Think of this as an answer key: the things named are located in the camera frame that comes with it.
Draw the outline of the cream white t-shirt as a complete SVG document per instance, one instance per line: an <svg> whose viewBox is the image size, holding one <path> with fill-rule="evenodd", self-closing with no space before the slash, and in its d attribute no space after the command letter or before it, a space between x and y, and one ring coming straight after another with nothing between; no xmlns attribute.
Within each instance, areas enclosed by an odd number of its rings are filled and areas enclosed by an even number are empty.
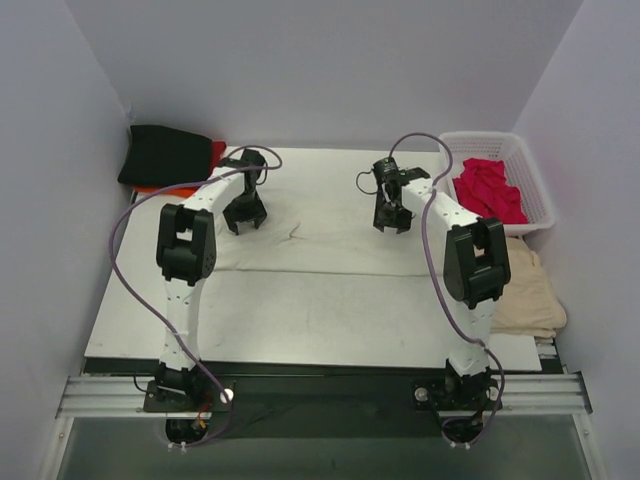
<svg viewBox="0 0 640 480"><path fill-rule="evenodd" d="M373 208L314 199L300 193L261 194L268 216L255 229L243 224L231 233L216 219L219 271L275 271L319 274L426 276L419 231L396 234L372 226Z"/></svg>

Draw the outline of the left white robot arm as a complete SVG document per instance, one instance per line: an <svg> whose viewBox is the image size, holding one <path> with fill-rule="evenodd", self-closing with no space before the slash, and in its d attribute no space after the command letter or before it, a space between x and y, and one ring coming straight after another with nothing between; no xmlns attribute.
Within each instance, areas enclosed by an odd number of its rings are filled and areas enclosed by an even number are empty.
<svg viewBox="0 0 640 480"><path fill-rule="evenodd" d="M255 149L238 159L225 158L215 169L224 177L199 187L178 204L160 212L156 263L167 296L165 347L155 373L156 386L166 391L170 404L182 412L195 409L210 388L208 377L196 365L199 306L206 279L217 261L215 219L237 235L243 223L259 228L267 211L257 192L260 168L267 165Z"/></svg>

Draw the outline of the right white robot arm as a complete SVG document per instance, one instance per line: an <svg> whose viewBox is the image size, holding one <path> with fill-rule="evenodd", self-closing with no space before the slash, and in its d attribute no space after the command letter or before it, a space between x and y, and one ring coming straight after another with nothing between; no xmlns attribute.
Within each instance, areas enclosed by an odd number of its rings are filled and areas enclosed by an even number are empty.
<svg viewBox="0 0 640 480"><path fill-rule="evenodd" d="M391 157L373 164L376 200L373 226L398 234L420 222L436 297L455 333L446 365L455 376L443 383L448 404L465 408L476 400L473 378L488 371L489 337L497 300L511 280L504 226L482 218L438 190L420 167L401 169Z"/></svg>

